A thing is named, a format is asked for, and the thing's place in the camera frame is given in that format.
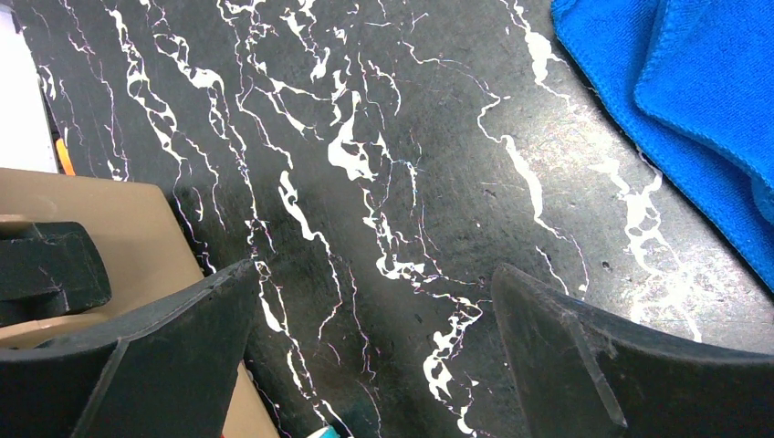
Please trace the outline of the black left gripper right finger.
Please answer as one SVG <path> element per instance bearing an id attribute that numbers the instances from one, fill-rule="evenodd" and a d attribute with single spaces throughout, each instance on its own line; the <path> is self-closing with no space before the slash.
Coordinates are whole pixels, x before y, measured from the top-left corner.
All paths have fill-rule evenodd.
<path id="1" fill-rule="evenodd" d="M 773 359 L 679 338 L 504 264 L 497 325 L 534 437 L 770 437 Z"/>

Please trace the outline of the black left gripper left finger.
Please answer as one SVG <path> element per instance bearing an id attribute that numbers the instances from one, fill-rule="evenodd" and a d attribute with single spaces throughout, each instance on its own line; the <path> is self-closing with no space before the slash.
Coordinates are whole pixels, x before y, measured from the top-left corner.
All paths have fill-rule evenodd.
<path id="1" fill-rule="evenodd" d="M 109 321 L 32 349 L 3 349 L 1 434 L 220 436 L 256 278 L 240 261 Z"/>

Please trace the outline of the blue microfibre towel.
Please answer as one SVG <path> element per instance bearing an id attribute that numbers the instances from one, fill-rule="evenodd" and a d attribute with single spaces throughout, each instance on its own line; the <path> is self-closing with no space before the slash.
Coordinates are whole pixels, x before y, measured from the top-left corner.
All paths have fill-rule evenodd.
<path id="1" fill-rule="evenodd" d="M 637 146 L 773 281 L 773 4 L 555 1 L 555 34 Z"/>

